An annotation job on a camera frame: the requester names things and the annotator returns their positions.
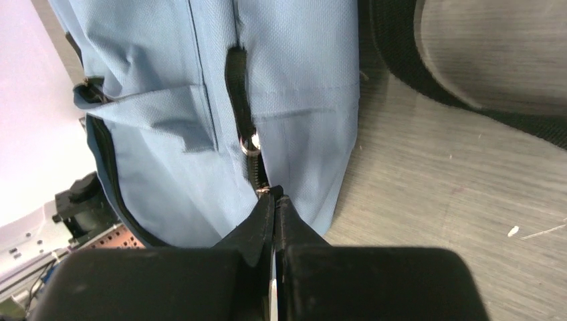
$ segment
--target zipper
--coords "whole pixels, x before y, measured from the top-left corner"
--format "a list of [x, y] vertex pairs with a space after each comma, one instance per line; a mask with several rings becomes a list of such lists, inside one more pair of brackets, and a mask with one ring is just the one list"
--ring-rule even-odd
[[[101, 80], [94, 80], [92, 83], [90, 79], [85, 79], [81, 88], [79, 88], [79, 93], [83, 99], [87, 102], [92, 103], [106, 103], [111, 102], [108, 97], [106, 97], [102, 91], [99, 89], [96, 82], [102, 83]], [[116, 205], [120, 212], [120, 218], [125, 221], [124, 223], [128, 228], [134, 232], [134, 236], [138, 239], [143, 240], [147, 245], [151, 246], [169, 246], [161, 239], [157, 238], [155, 235], [143, 228], [138, 221], [132, 216], [124, 200], [122, 199], [122, 193], [120, 192], [120, 185], [118, 184], [118, 166], [116, 165], [116, 153], [114, 151], [114, 143], [112, 142], [112, 135], [108, 130], [108, 127], [104, 124], [104, 121], [98, 118], [90, 117], [92, 122], [92, 128], [94, 130], [94, 138], [96, 145], [100, 154], [102, 156], [102, 162], [104, 169], [108, 175], [108, 180], [110, 181], [110, 187], [112, 193], [116, 198]]]
[[261, 145], [252, 121], [245, 86], [246, 51], [232, 47], [227, 53], [225, 82], [231, 100], [242, 152], [246, 157], [248, 181], [257, 195], [269, 191]]

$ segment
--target black padded shoulder strap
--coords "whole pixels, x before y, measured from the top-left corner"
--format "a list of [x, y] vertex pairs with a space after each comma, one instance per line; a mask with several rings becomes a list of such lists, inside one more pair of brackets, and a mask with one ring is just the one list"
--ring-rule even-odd
[[420, 94], [442, 104], [488, 116], [567, 149], [567, 121], [563, 116], [476, 110], [446, 91], [425, 67], [419, 55], [414, 35], [416, 4], [416, 0], [370, 0], [374, 42], [394, 76]]

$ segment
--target white wall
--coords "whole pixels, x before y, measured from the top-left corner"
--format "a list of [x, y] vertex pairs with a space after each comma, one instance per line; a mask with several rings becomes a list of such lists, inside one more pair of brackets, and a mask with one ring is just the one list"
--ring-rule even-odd
[[30, 0], [0, 0], [0, 47], [1, 227], [92, 172], [94, 160], [73, 84]]

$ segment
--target zipper pull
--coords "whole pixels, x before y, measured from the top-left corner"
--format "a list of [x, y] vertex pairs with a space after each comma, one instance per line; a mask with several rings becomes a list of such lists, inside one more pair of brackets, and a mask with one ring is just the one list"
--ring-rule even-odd
[[258, 137], [258, 133], [255, 130], [251, 138], [240, 138], [240, 149], [246, 156], [258, 156], [261, 154], [260, 137]]

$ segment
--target light blue fabric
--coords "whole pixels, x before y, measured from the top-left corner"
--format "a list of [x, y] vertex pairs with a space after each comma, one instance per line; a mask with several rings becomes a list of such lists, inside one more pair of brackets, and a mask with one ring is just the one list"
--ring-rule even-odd
[[[356, 140], [355, 1], [50, 1], [87, 76], [104, 77], [116, 100], [76, 97], [111, 132], [122, 199], [142, 227], [210, 246], [255, 205], [224, 81], [227, 50], [240, 45], [269, 182], [318, 233], [329, 228]], [[121, 215], [90, 122], [88, 132]]]

